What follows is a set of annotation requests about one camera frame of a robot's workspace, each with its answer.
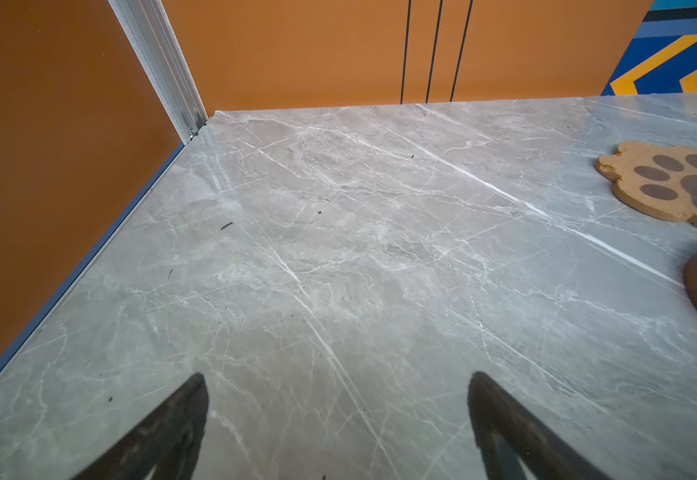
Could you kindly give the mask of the paw shaped cork coaster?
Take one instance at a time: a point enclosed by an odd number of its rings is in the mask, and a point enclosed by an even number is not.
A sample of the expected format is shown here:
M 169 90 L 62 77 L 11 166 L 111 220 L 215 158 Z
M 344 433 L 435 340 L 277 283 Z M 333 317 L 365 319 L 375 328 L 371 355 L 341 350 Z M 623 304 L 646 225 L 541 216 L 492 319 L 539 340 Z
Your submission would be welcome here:
M 629 207 L 697 227 L 697 148 L 626 141 L 614 154 L 600 156 L 594 167 Z

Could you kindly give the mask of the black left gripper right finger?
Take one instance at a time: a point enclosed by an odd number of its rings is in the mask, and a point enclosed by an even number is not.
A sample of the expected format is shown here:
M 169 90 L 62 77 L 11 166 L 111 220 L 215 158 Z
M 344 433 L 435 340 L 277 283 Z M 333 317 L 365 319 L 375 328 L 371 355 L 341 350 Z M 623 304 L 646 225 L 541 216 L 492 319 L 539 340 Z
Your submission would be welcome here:
M 608 478 L 486 373 L 472 374 L 467 407 L 489 479 Z

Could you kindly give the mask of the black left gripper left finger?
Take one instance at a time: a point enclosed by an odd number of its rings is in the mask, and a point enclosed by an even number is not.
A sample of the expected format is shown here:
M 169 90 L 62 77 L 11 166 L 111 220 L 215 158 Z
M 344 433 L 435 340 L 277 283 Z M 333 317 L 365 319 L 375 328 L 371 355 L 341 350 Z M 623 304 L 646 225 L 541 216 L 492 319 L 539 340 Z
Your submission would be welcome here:
M 206 380 L 196 373 L 96 461 L 78 479 L 190 479 L 208 418 Z

